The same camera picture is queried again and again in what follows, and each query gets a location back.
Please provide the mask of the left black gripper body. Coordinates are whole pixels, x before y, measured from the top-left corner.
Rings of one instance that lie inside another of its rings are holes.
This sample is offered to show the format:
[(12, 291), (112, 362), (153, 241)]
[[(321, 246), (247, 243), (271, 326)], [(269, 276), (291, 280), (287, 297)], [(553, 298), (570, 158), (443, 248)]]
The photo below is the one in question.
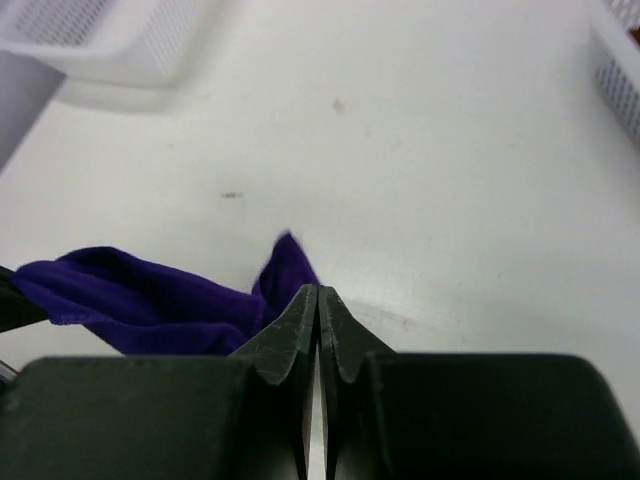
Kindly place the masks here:
[(10, 281), (13, 271), (1, 267), (1, 333), (48, 319), (46, 312), (28, 300)]

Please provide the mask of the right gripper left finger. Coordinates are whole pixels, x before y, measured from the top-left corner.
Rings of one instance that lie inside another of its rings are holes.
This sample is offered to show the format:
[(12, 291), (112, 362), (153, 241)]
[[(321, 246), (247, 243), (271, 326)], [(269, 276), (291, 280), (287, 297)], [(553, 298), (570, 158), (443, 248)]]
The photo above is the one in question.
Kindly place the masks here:
[(49, 357), (1, 399), (5, 479), (304, 479), (318, 290), (226, 357)]

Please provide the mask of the purple towel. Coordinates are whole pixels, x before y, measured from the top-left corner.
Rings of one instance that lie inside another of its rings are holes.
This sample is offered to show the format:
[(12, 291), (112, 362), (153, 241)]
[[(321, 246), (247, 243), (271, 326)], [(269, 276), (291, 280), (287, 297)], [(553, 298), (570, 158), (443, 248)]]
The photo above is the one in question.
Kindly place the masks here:
[(291, 233), (248, 293), (106, 246), (23, 265), (9, 280), (53, 324), (82, 325), (122, 354), (223, 356), (319, 282)]

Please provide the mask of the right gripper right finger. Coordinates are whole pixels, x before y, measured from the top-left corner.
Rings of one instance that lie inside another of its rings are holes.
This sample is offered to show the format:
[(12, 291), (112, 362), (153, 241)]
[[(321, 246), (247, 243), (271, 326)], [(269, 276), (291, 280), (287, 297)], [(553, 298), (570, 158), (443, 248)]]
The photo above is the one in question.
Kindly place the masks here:
[(572, 355), (399, 353), (318, 292), (330, 479), (635, 479), (639, 448)]

